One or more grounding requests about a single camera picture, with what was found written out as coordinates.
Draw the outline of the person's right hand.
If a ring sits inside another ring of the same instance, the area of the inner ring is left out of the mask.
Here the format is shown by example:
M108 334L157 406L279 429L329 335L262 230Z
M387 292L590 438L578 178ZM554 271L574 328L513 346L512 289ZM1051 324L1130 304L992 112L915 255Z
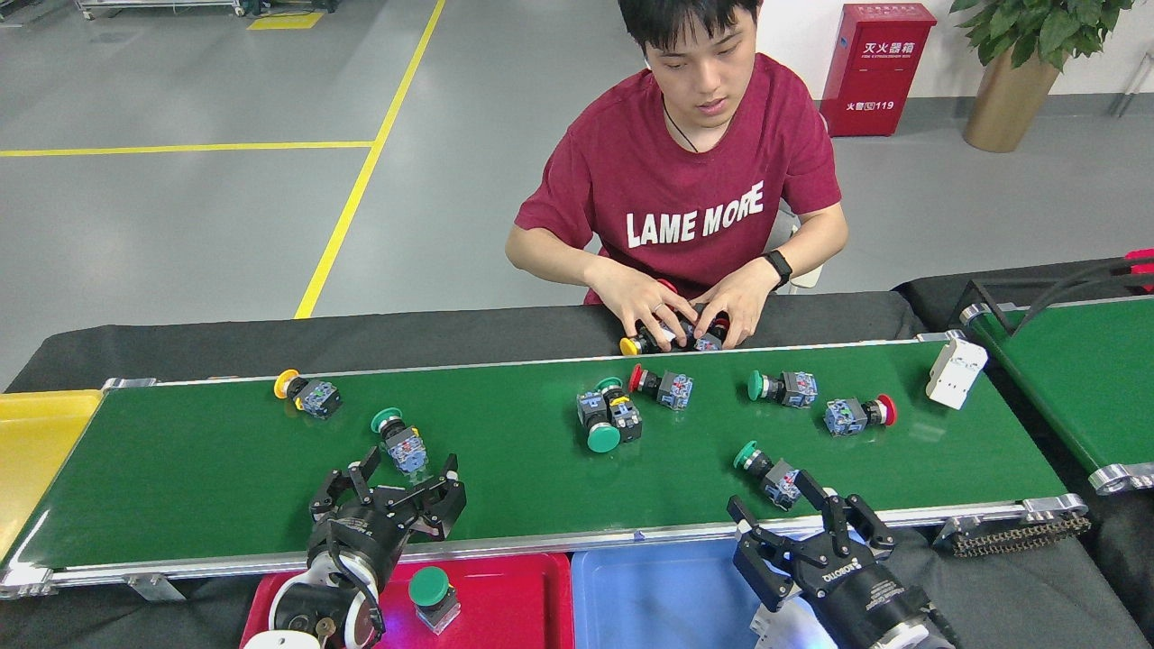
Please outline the person's right hand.
M695 322L695 308L658 279L601 256L590 264L585 279L606 308L619 318L627 337L635 336L639 324L651 333L667 324L680 346L688 344L681 321Z

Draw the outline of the person's left hand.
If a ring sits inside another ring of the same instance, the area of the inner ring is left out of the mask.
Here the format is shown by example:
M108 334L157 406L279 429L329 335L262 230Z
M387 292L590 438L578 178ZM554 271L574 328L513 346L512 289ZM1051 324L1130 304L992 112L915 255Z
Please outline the person's left hand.
M764 256L758 256L728 274L714 288L709 288L709 291L697 296L691 303L692 306L704 305L696 320L694 337L704 336L718 313L725 312L729 320L729 329L722 349L737 348L754 336L766 299L779 279L780 275Z

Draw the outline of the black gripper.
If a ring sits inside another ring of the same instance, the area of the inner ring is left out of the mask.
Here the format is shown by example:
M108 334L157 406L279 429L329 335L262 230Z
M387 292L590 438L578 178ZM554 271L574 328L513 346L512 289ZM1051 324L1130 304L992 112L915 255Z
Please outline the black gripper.
M771 534L760 527L739 497L727 502L737 522L733 564L765 607L780 611L784 600L802 595L839 648L915 648L934 646L939 628L930 620L928 597L894 579L870 552L849 550L849 527L875 557L885 558L896 540L875 510L859 494L840 497L799 470L796 488L820 513L826 534L834 539L829 564L812 564L811 542ZM802 579L795 560L802 564Z
M370 590L381 591L409 534L445 540L466 505L457 453L449 453L444 468L413 488L380 485L376 503L367 479L379 465L380 449L370 446L361 461L330 471L312 498L309 513L315 525L308 539L307 567L323 580L339 572L328 551L328 542L334 540L347 570L358 564L357 572L370 581Z

